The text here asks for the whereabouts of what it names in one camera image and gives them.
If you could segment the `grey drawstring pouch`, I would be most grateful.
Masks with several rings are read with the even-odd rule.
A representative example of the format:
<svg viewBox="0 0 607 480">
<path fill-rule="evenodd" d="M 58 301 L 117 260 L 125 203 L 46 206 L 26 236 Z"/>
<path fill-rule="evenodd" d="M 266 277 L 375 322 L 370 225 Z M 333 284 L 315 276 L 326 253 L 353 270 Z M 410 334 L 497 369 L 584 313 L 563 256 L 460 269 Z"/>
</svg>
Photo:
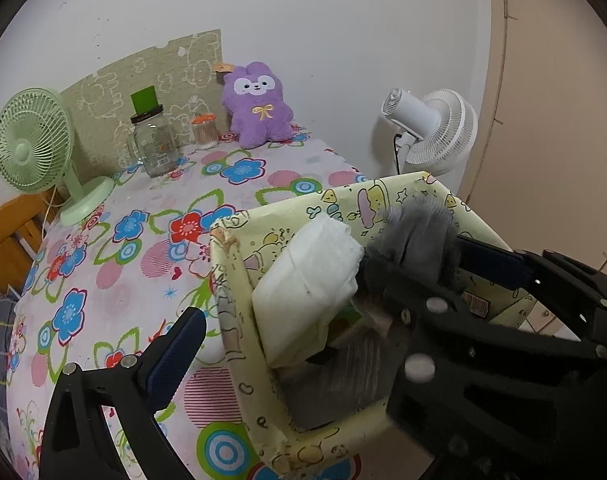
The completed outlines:
<svg viewBox="0 0 607 480">
<path fill-rule="evenodd" d="M 384 231 L 370 242 L 365 255 L 381 256 L 441 286 L 457 288 L 460 260 L 455 222 L 445 206 L 418 198 L 385 213 Z M 381 338 L 365 326 L 337 348 L 309 359 L 317 366 L 314 389 L 340 403 L 367 404 L 385 396 L 406 354 L 390 354 Z"/>
</svg>

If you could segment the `white pad pack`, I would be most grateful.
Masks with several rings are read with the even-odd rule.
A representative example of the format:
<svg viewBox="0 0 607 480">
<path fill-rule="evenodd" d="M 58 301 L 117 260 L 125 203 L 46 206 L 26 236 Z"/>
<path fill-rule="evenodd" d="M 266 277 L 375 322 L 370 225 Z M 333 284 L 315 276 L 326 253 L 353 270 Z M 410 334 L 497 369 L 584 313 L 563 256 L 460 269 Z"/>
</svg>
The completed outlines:
<svg viewBox="0 0 607 480">
<path fill-rule="evenodd" d="M 252 292 L 269 367 L 293 367 L 322 351 L 328 328 L 358 290 L 364 248 L 346 223 L 320 214 L 294 234 Z"/>
</svg>

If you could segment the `yellow cartoon storage box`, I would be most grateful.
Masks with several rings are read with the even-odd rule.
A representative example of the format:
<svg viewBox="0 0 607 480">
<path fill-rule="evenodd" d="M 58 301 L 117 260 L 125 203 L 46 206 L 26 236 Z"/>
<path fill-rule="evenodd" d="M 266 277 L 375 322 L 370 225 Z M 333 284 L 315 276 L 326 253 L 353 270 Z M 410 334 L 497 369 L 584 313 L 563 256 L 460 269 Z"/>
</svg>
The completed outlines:
<svg viewBox="0 0 607 480">
<path fill-rule="evenodd" d="M 214 222 L 212 276 L 227 366 L 251 444 L 276 476 L 320 471 L 387 430 L 383 371 L 393 363 L 349 304 L 365 246 L 381 235 L 393 209 L 418 200 L 444 210 L 464 236 L 502 245 L 425 172 L 326 188 Z M 340 318 L 348 326 L 339 341 L 362 347 L 345 385 L 348 399 L 314 400 L 312 382 L 304 382 L 295 401 L 282 376 L 321 351 Z"/>
</svg>

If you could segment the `green orange tissue pack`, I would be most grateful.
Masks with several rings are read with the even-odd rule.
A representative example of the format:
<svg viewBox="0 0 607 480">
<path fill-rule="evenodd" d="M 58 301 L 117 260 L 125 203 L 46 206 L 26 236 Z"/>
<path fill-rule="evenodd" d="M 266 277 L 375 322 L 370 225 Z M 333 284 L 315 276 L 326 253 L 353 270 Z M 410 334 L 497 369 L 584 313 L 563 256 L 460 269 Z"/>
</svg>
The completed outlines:
<svg viewBox="0 0 607 480">
<path fill-rule="evenodd" d="M 352 326 L 360 322 L 362 319 L 361 312 L 353 307 L 353 304 L 347 304 L 333 318 L 329 330 L 333 334 L 340 334 L 345 330 L 349 330 Z"/>
</svg>

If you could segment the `floral tablecloth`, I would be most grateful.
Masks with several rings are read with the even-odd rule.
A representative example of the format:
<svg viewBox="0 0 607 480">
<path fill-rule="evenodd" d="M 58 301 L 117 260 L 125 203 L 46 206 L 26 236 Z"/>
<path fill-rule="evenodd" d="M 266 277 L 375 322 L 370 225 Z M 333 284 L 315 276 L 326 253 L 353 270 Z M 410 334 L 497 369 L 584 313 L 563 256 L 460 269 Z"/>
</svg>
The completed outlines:
<svg viewBox="0 0 607 480">
<path fill-rule="evenodd" d="M 160 178 L 132 166 L 108 200 L 71 228 L 53 226 L 36 254 L 9 341 L 7 411 L 18 475 L 38 476 L 43 428 L 61 370 L 113 368 L 142 353 L 188 307 L 206 337 L 157 422 L 198 479 L 268 479 L 248 440 L 226 370 L 210 278 L 209 233 L 218 219 L 362 180 L 305 129 L 244 150 L 225 133 L 208 151 L 184 148 Z"/>
</svg>

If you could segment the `beige door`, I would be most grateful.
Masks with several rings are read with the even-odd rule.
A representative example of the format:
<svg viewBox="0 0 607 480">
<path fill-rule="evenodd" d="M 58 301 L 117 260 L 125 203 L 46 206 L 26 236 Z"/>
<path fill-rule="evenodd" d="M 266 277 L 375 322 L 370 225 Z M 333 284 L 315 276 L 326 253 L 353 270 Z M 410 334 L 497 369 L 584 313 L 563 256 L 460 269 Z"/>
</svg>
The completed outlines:
<svg viewBox="0 0 607 480">
<path fill-rule="evenodd" d="M 607 28 L 587 0 L 491 0 L 460 196 L 509 246 L 607 273 Z"/>
</svg>

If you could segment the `white standing fan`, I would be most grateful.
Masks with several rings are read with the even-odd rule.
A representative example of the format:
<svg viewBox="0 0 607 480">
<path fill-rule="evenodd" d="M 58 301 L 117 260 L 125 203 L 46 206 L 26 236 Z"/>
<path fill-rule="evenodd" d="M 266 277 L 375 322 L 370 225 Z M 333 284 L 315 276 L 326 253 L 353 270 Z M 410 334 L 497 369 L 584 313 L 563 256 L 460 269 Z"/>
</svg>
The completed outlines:
<svg viewBox="0 0 607 480">
<path fill-rule="evenodd" d="M 398 127 L 395 159 L 399 172 L 443 176 L 469 155 L 476 142 L 477 113 L 454 90 L 436 90 L 418 98 L 409 90 L 394 88 L 381 104 L 381 115 Z"/>
</svg>

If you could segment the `glass mason jar mug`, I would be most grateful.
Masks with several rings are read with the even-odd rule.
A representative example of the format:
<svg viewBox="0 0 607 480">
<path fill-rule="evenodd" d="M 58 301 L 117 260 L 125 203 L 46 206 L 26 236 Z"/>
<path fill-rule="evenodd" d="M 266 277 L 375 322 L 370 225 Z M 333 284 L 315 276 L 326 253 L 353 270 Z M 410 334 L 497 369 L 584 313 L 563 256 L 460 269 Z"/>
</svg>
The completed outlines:
<svg viewBox="0 0 607 480">
<path fill-rule="evenodd" d="M 178 166 L 178 148 L 172 125 L 163 114 L 154 86 L 134 92 L 131 96 L 134 115 L 132 131 L 126 139 L 130 155 L 142 165 L 151 178 L 169 174 Z"/>
</svg>

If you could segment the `green desk fan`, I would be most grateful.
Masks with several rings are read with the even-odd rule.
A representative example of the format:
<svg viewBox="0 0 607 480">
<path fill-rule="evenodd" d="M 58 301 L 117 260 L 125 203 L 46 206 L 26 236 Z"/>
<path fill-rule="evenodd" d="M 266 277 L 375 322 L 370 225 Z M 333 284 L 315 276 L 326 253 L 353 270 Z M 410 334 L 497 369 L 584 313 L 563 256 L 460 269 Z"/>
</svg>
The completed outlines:
<svg viewBox="0 0 607 480">
<path fill-rule="evenodd" d="M 112 193 L 110 177 L 81 183 L 72 164 L 76 129 L 61 95 L 32 87 L 12 96 L 0 111 L 0 176 L 21 194 L 64 186 L 59 208 L 63 226 L 86 218 Z"/>
</svg>

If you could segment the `purple bunny plush toy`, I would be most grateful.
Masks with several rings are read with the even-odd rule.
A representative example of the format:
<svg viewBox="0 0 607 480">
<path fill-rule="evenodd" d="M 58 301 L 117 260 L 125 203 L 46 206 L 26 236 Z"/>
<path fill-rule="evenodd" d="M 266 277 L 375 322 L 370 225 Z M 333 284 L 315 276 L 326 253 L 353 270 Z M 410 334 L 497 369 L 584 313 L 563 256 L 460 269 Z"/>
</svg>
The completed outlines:
<svg viewBox="0 0 607 480">
<path fill-rule="evenodd" d="M 230 132 L 242 148 L 251 150 L 294 136 L 294 111 L 284 101 L 282 83 L 268 65 L 236 66 L 223 80 L 222 104 L 232 117 Z"/>
</svg>

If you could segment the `cotton swab jar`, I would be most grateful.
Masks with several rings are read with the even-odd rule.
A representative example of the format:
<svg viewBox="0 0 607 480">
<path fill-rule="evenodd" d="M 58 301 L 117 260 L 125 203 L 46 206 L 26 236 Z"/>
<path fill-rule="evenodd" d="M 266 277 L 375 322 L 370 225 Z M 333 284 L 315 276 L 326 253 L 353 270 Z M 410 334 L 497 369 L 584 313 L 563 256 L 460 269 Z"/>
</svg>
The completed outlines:
<svg viewBox="0 0 607 480">
<path fill-rule="evenodd" d="M 198 150 L 209 150 L 218 144 L 218 127 L 216 115 L 212 113 L 199 114 L 192 118 L 192 133 Z"/>
</svg>

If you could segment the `green patterned cardboard panel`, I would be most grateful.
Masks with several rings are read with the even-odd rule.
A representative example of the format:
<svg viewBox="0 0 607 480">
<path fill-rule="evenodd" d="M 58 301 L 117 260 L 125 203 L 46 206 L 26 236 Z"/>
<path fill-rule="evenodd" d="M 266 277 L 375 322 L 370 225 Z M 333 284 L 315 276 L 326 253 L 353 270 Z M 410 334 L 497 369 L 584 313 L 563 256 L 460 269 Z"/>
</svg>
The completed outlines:
<svg viewBox="0 0 607 480">
<path fill-rule="evenodd" d="M 113 62 L 61 92 L 76 140 L 73 168 L 81 182 L 112 176 L 134 164 L 128 151 L 132 117 L 159 108 L 174 129 L 177 145 L 195 142 L 192 120 L 213 115 L 218 131 L 228 129 L 222 105 L 223 61 L 218 29 L 173 39 Z"/>
</svg>

